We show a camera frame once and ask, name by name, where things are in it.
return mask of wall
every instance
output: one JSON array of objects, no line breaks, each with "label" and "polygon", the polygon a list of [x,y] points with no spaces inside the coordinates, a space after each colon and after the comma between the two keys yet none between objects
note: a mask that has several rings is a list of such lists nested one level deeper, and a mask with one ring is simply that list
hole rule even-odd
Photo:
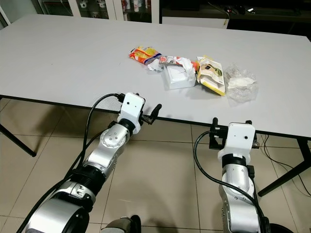
[{"label": "wall", "polygon": [[37,14],[31,0],[0,0],[0,5],[11,23],[23,16]]}]

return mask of silver robot arm segment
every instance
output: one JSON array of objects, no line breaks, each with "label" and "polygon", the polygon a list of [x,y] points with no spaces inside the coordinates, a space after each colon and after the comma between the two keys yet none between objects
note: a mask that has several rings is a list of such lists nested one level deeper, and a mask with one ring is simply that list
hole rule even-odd
[{"label": "silver robot arm segment", "polygon": [[97,148],[81,166],[33,214],[26,233],[85,233],[96,195],[114,169],[118,157],[132,134],[140,131],[143,121],[152,124],[159,104],[151,116],[143,116],[145,100],[127,93],[118,122],[100,136]]},{"label": "silver robot arm segment", "polygon": [[[255,128],[251,124],[230,123],[224,149],[218,152],[222,163],[222,181],[234,185],[254,197],[254,184],[246,165],[250,163],[250,150]],[[241,193],[220,185],[223,200],[224,233],[259,233],[259,216],[253,203]]]}]

